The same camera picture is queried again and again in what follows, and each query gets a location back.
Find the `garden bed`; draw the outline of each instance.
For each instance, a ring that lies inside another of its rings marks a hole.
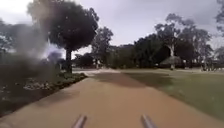
[[[49,96],[59,90],[77,83],[87,76],[81,74],[57,73],[48,81],[38,78],[27,78],[25,85],[5,86],[0,90],[0,117],[10,114],[19,108]]]

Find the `tree canopy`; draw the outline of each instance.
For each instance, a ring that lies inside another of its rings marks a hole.
[[[93,57],[96,61],[99,60],[101,64],[107,65],[108,50],[112,36],[113,32],[109,28],[99,28],[91,44]]]
[[[96,34],[99,17],[94,9],[84,9],[74,1],[33,0],[28,13],[51,43],[65,48],[66,69],[71,72],[71,52],[88,46]]]

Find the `overcast sky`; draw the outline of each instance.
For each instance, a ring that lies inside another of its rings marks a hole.
[[[32,0],[0,0],[0,17],[10,23],[29,23],[27,4]],[[112,45],[133,43],[139,37],[154,32],[157,23],[164,22],[169,13],[193,19],[199,27],[217,33],[214,17],[219,6],[216,0],[76,0],[84,8],[93,7],[100,17],[100,26],[110,28]],[[213,48],[222,45],[222,39],[211,42]]]

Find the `green lawn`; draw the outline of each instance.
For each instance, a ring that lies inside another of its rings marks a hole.
[[[156,70],[147,73],[124,73],[224,120],[224,75]]]

